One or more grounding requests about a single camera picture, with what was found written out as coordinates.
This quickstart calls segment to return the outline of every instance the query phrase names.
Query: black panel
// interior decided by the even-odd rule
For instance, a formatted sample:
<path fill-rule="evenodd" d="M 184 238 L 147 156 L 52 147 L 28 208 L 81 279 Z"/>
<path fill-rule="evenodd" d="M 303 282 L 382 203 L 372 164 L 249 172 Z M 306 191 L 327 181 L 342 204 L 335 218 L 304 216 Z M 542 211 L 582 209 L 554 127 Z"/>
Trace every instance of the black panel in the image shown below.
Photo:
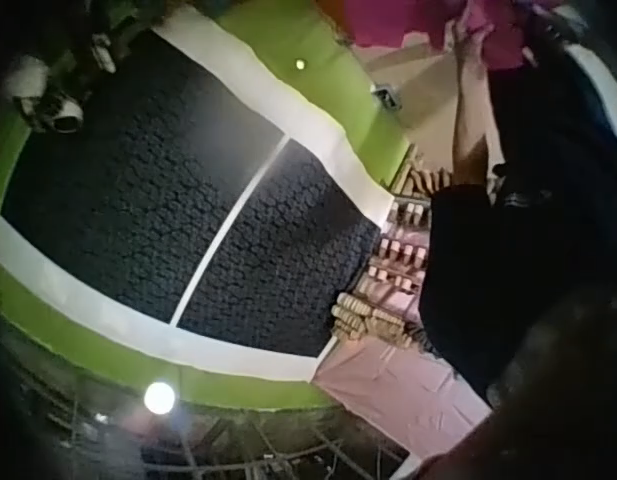
<path fill-rule="evenodd" d="M 2 214 L 59 266 L 168 320 L 281 132 L 149 33 L 76 135 L 33 135 Z"/>
<path fill-rule="evenodd" d="M 310 152 L 284 150 L 213 257 L 179 326 L 251 347 L 317 356 L 330 307 L 379 235 Z"/>

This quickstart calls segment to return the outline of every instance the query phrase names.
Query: white stripe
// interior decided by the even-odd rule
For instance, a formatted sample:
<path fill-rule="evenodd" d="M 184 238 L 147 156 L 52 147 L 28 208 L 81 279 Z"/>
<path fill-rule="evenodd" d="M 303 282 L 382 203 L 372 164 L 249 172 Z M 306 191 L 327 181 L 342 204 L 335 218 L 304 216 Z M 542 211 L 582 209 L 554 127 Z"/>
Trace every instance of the white stripe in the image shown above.
<path fill-rule="evenodd" d="M 610 126 L 617 135 L 617 80 L 593 51 L 581 45 L 568 45 L 565 50 L 595 86 Z"/>
<path fill-rule="evenodd" d="M 172 318 L 170 319 L 170 325 L 172 325 L 173 327 L 176 327 L 179 323 L 181 316 L 184 314 L 184 310 L 186 310 L 186 307 L 188 306 L 188 302 L 190 302 L 192 294 L 195 293 L 195 289 L 199 284 L 199 280 L 201 280 L 201 276 L 206 271 L 206 268 L 208 268 L 210 260 L 212 260 L 212 257 L 217 252 L 217 249 L 219 248 L 219 245 L 221 245 L 221 242 L 223 242 L 224 238 L 226 238 L 226 235 L 228 234 L 228 231 L 232 228 L 233 223 L 235 223 L 239 212 L 243 210 L 246 202 L 248 201 L 252 193 L 255 191 L 255 188 L 257 188 L 257 185 L 259 185 L 261 179 L 264 177 L 271 165 L 275 162 L 277 157 L 279 157 L 279 154 L 289 141 L 290 137 L 288 135 L 284 135 L 275 147 L 275 149 L 272 151 L 270 156 L 266 159 L 264 164 L 259 168 L 255 176 L 252 177 L 244 191 L 241 192 L 241 195 L 233 205 L 230 213 L 228 213 L 228 216 L 224 220 L 224 223 L 217 231 L 215 238 L 213 238 L 212 242 L 210 242 L 210 246 L 208 247 L 208 250 L 206 250 L 206 253 L 204 253 L 204 256 L 199 262 L 199 265 L 197 265 L 197 269 L 195 270 L 195 273 L 190 279 L 190 282 L 188 282 L 188 286 L 186 287 L 186 290 L 184 290 L 184 294 L 179 299 L 177 308 L 175 308 L 175 313 L 172 314 Z"/>
<path fill-rule="evenodd" d="M 0 265 L 70 320 L 151 357 L 209 372 L 277 381 L 309 381 L 317 368 L 315 358 L 244 347 L 170 328 L 73 277 L 33 247 L 3 217 Z"/>
<path fill-rule="evenodd" d="M 310 150 L 359 211 L 377 226 L 384 224 L 392 195 L 368 175 L 343 127 L 275 77 L 248 45 L 193 7 L 181 8 L 154 31 Z"/>

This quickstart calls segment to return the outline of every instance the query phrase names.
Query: small light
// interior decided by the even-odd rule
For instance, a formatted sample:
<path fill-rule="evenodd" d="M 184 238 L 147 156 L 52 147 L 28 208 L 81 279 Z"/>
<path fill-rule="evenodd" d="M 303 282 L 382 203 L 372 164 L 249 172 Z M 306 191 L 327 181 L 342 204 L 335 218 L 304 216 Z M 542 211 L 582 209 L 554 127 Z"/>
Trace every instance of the small light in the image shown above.
<path fill-rule="evenodd" d="M 104 425 L 107 425 L 108 415 L 104 415 L 103 413 L 95 413 L 95 420 L 99 423 L 103 423 Z"/>
<path fill-rule="evenodd" d="M 175 391 L 167 383 L 152 383 L 146 389 L 144 404 L 155 415 L 165 415 L 175 405 Z"/>

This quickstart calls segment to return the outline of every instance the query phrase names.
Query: pink cloth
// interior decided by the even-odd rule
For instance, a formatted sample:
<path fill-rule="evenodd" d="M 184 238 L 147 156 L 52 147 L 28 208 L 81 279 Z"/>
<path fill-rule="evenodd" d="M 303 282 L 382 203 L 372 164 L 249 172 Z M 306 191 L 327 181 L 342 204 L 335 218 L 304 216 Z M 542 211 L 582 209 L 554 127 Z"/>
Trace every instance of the pink cloth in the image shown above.
<path fill-rule="evenodd" d="M 313 382 L 421 459 L 448 451 L 490 412 L 444 361 L 373 337 L 340 343 Z"/>
<path fill-rule="evenodd" d="M 561 0 L 528 0 L 552 8 Z M 463 11 L 465 0 L 345 0 L 345 13 L 355 43 L 361 46 L 401 47 L 406 34 L 428 34 L 435 49 L 444 46 L 448 21 Z M 522 64 L 523 35 L 515 25 L 511 0 L 475 0 L 468 27 L 477 29 L 492 24 L 495 30 L 484 43 L 484 58 L 493 70 Z"/>

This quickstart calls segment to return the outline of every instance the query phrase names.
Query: round light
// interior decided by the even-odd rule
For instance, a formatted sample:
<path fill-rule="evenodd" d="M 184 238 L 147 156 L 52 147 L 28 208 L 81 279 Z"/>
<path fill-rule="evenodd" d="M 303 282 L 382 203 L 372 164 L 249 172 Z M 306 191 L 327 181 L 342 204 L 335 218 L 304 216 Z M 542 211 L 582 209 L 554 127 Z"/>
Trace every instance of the round light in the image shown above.
<path fill-rule="evenodd" d="M 146 389 L 144 405 L 155 415 L 165 415 L 175 405 L 175 391 L 167 383 L 152 383 Z"/>

